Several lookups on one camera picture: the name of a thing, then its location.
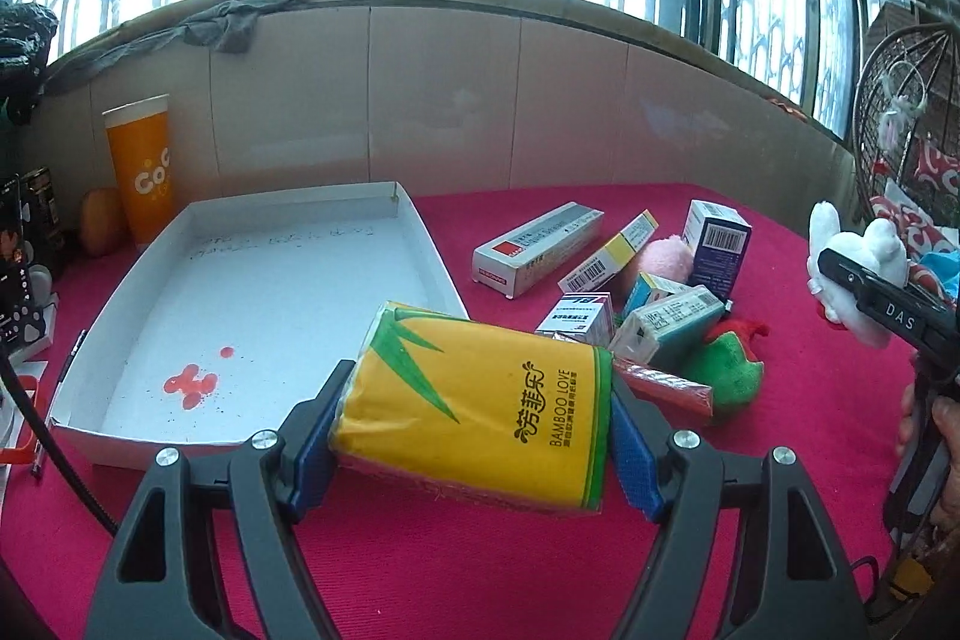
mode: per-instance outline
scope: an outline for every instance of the table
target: table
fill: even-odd
[[[690,199],[724,201],[693,186],[644,185],[435,196],[416,199],[416,207],[469,314],[532,330],[557,299],[556,282],[567,269],[508,301],[470,280],[474,247],[568,200],[604,210],[605,236],[649,208],[661,223],[657,236],[664,237],[683,230]],[[693,428],[718,448],[751,456],[791,446],[851,560],[873,554],[882,562],[889,539],[880,506],[896,468],[899,396],[912,378],[910,349],[893,340],[886,350],[872,351],[827,328],[806,290],[805,240],[750,210],[741,214],[754,234],[733,290],[734,312],[770,325],[770,335],[755,343],[766,375],[749,410],[722,426]],[[78,330],[92,323],[135,259],[133,249],[124,250],[64,274],[56,343],[43,356],[51,362],[45,381],[56,377]],[[668,417],[680,425],[677,415]],[[139,474],[72,456],[94,494],[121,516]],[[260,633],[232,523],[223,515],[216,524],[227,595],[238,622]],[[625,608],[654,531],[626,506],[608,465],[602,512],[573,516],[445,499],[340,470],[325,504],[296,536],[347,640],[601,640]],[[691,638],[712,637],[735,532],[736,511],[726,510]],[[16,468],[0,554],[61,640],[83,635],[107,547],[107,535],[49,462],[39,485],[28,468]]]

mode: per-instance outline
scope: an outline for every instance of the pen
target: pen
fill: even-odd
[[[50,428],[50,413],[53,413],[54,402],[56,402],[56,394],[59,393],[59,387],[66,377],[66,373],[70,370],[70,365],[72,365],[73,360],[77,357],[77,351],[80,350],[80,345],[83,344],[83,340],[86,338],[86,329],[80,329],[80,333],[77,335],[77,341],[74,342],[73,350],[70,351],[70,355],[66,357],[64,361],[64,366],[61,367],[61,373],[56,376],[56,386],[54,386],[54,392],[50,396],[50,407],[47,408],[47,415],[43,419],[43,425],[48,429]],[[43,458],[46,456],[46,452],[43,450],[43,446],[40,445],[40,442],[37,442],[37,447],[34,448],[34,464],[30,468],[30,474],[40,480],[43,475]]]

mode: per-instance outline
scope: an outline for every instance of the pink fluffy ball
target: pink fluffy ball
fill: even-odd
[[[655,274],[675,283],[685,283],[693,271],[693,253],[683,238],[674,234],[644,247],[640,251],[638,267],[641,272]]]

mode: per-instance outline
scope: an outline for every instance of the green plush toy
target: green plush toy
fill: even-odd
[[[763,362],[752,352],[750,340],[768,333],[770,327],[765,323],[721,321],[707,334],[704,345],[688,357],[680,376],[713,389],[714,413],[746,407],[757,396],[763,379]]]

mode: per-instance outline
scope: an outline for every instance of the orange cup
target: orange cup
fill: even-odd
[[[127,223],[147,247],[176,215],[170,182],[167,98],[155,95],[104,112],[110,157]]]

